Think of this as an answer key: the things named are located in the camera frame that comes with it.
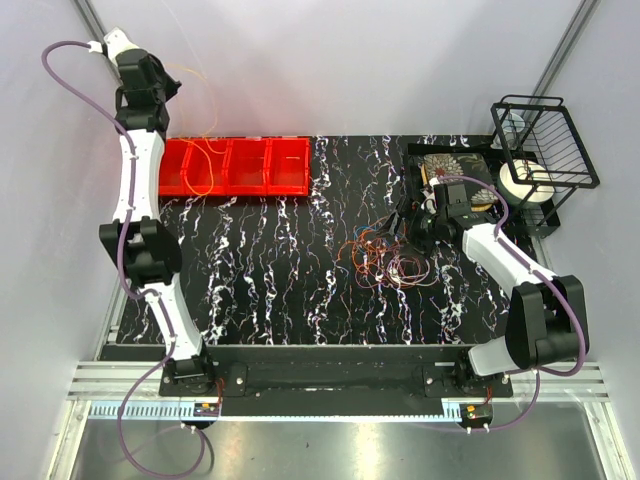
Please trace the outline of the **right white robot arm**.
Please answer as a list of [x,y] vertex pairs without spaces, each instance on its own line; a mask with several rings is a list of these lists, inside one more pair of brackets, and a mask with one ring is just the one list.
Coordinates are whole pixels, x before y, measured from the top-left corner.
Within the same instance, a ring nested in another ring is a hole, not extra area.
[[431,208],[402,198],[378,231],[388,238],[406,225],[407,244],[422,256],[430,255],[436,242],[446,242],[478,264],[508,295],[504,335],[462,353],[453,367],[453,384],[472,397],[513,373],[577,374],[589,350],[582,283],[532,260],[504,234],[504,218],[494,220],[474,211],[465,188],[470,181],[463,175],[431,179]]

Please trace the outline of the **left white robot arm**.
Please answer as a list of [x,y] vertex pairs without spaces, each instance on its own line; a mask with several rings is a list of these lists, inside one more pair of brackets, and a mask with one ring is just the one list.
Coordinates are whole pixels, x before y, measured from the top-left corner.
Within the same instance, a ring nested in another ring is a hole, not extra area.
[[202,335],[191,318],[181,288],[182,252],[159,219],[159,174],[170,117],[167,103],[180,82],[152,53],[114,28],[103,51],[116,67],[115,126],[120,135],[122,172],[113,219],[99,239],[132,300],[150,307],[165,353],[159,364],[166,394],[208,394],[216,372]]

